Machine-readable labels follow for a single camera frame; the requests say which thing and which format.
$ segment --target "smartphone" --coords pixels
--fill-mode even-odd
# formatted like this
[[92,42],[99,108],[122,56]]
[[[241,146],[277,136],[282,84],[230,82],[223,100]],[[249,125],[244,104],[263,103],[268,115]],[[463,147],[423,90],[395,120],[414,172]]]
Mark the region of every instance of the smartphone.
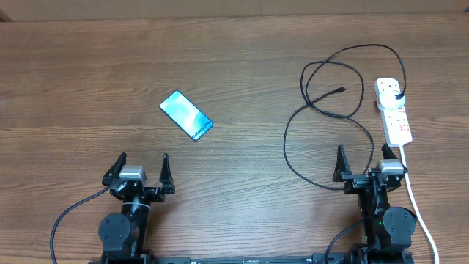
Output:
[[163,110],[176,122],[194,141],[199,140],[213,123],[196,108],[180,91],[173,92],[160,104]]

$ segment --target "power strip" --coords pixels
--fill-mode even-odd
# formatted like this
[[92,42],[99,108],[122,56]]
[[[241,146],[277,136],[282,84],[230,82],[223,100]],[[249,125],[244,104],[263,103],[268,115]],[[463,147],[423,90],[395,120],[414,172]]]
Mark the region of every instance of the power strip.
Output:
[[409,119],[404,108],[405,96],[396,99],[396,95],[401,93],[399,82],[393,78],[379,78],[374,83],[374,91],[389,147],[403,146],[411,142]]

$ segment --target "wooden table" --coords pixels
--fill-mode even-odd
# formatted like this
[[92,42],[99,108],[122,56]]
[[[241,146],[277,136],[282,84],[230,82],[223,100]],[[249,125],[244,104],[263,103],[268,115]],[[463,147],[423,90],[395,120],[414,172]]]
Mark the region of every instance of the wooden table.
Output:
[[[406,146],[413,190],[442,263],[469,257],[469,15],[317,15],[58,23],[0,23],[0,263],[50,263],[49,236],[59,214],[99,191],[122,151],[145,165],[155,184],[170,155],[177,193],[152,206],[147,247],[161,257],[309,255],[360,218],[356,195],[326,191],[295,176],[282,140],[304,104],[303,66],[361,43],[395,48],[407,70],[407,111],[414,142]],[[394,55],[362,48],[336,57],[365,78],[355,115],[385,142],[374,102],[376,78],[402,82]],[[351,112],[359,78],[327,66],[312,97],[347,91],[318,106]],[[198,142],[160,109],[182,91],[214,127]],[[312,110],[293,121],[292,165],[331,186],[336,148],[354,172],[369,155],[366,135]],[[406,188],[390,195],[411,208]],[[67,215],[56,234],[59,263],[87,263],[101,253],[100,220],[118,212],[109,194]],[[334,251],[363,241],[362,230]],[[410,252],[431,263],[421,228]]]

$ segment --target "blue smartphone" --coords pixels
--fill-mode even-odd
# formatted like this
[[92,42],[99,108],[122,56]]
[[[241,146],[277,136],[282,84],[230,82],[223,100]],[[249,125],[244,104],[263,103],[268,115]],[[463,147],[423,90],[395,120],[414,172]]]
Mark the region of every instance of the blue smartphone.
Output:
[[160,104],[163,110],[194,141],[199,140],[213,123],[198,110],[180,91],[173,92]]

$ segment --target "white cord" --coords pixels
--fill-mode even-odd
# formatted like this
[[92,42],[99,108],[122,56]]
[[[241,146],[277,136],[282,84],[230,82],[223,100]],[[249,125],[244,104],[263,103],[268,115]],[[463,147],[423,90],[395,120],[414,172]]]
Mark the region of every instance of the white cord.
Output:
[[[402,145],[399,146],[399,151],[401,153],[402,164],[404,164],[404,166],[407,167],[407,162],[405,162],[404,147]],[[407,186],[407,191],[409,192],[409,198],[410,198],[410,202],[412,202],[413,210],[416,212],[417,219],[420,222],[420,225],[422,226],[422,229],[424,230],[425,235],[428,238],[428,241],[432,245],[433,254],[435,255],[435,264],[439,264],[440,257],[438,257],[437,245],[433,241],[432,235],[430,235],[430,231],[426,228],[424,220],[422,219],[422,216],[420,215],[420,212],[418,211],[416,199],[414,198],[412,188],[410,187],[409,174],[406,173],[404,176],[405,176],[405,185]]]

